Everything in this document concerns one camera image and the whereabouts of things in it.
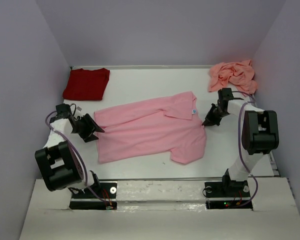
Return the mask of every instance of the purple cable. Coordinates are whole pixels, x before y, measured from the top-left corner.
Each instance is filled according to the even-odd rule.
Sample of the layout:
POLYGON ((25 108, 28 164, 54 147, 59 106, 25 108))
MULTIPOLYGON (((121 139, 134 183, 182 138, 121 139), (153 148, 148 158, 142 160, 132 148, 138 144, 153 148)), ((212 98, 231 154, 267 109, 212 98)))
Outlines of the purple cable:
POLYGON ((251 173, 250 169, 246 165, 246 163, 244 161, 244 158, 242 157, 242 151, 241 151, 241 117, 242 117, 242 113, 244 111, 245 106, 248 105, 248 103, 249 104, 254 104, 254 103, 256 103, 256 100, 252 95, 250 95, 248 93, 245 93, 243 91, 233 91, 233 93, 241 93, 241 94, 247 95, 253 100, 253 101, 245 102, 242 105, 242 107, 240 109, 240 112, 239 112, 239 119, 238 119, 238 149, 239 149, 239 157, 240 157, 242 165, 244 166, 245 170, 250 174, 250 176, 255 181, 255 191, 254 191, 252 197, 250 197, 250 199, 248 201, 246 201, 245 203, 240 204, 238 206, 233 206, 232 207, 232 208, 236 209, 236 208, 240 208, 240 207, 243 207, 243 206, 249 204, 255 198, 255 196, 257 195, 258 189, 259 189, 259 184, 258 184, 258 180, 256 179, 256 177, 251 173))
POLYGON ((104 203, 108 203, 107 201, 105 201, 104 199, 102 199, 101 197, 99 197, 95 191, 92 190, 91 187, 88 186, 88 172, 87 172, 87 167, 85 165, 85 162, 84 160, 82 159, 81 155, 79 154, 78 150, 75 148, 75 146, 71 143, 71 141, 60 131, 58 130, 55 130, 51 125, 50 123, 48 122, 48 119, 49 117, 56 113, 57 111, 53 111, 51 113, 49 113, 48 116, 46 116, 45 118, 45 124, 55 133, 59 134, 61 137, 63 137, 64 140, 68 141, 70 147, 72 148, 72 150, 75 152, 75 154, 78 156, 80 162, 81 162, 81 165, 82 165, 82 168, 83 168, 83 172, 84 172, 84 177, 85 177, 85 180, 84 180, 84 185, 90 190, 90 192, 97 198, 99 199, 100 201, 104 202, 104 203))

